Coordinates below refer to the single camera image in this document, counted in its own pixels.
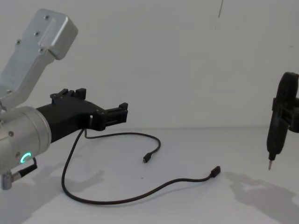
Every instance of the cable connector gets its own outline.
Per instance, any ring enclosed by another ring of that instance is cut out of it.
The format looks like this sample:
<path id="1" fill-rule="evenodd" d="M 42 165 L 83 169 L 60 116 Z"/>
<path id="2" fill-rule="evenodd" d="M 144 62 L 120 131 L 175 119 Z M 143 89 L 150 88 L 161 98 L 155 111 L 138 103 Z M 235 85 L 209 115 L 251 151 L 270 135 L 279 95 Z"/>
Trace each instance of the cable connector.
<path id="1" fill-rule="evenodd" d="M 220 166 L 216 166 L 212 171 L 210 176 L 211 177 L 216 177 L 219 173 L 221 172 Z"/>
<path id="2" fill-rule="evenodd" d="M 148 161 L 150 161 L 150 158 L 151 158 L 151 153 L 147 153 L 143 158 L 143 162 L 147 163 Z"/>

